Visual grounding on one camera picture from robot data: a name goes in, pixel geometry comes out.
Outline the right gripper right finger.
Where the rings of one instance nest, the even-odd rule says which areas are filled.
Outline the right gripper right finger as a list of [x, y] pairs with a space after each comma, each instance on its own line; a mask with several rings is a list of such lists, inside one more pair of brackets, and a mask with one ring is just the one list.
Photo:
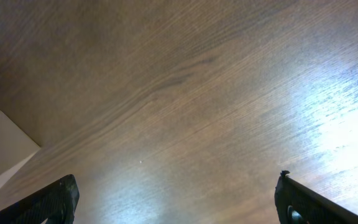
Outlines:
[[358, 215], [293, 180], [289, 173], [281, 171], [274, 193], [281, 224], [358, 223]]

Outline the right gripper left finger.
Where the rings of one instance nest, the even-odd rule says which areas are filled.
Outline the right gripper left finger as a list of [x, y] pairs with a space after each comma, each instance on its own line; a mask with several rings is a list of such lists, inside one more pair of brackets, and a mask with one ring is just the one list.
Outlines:
[[0, 223], [72, 224], [80, 193], [72, 174], [0, 211]]

